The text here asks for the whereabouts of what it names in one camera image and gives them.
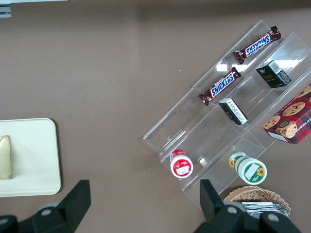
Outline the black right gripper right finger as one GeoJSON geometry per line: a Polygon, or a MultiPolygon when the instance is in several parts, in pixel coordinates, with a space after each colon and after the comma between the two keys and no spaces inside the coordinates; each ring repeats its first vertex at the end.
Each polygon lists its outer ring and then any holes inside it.
{"type": "Polygon", "coordinates": [[[200,204],[205,217],[197,233],[243,233],[243,211],[225,205],[210,180],[200,181],[200,204]]]}

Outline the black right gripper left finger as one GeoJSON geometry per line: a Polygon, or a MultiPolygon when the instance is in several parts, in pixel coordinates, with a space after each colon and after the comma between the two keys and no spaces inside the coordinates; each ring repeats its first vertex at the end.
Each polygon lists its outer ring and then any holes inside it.
{"type": "Polygon", "coordinates": [[[89,180],[80,180],[56,206],[48,206],[33,217],[35,233],[73,233],[91,206],[89,180]]]}

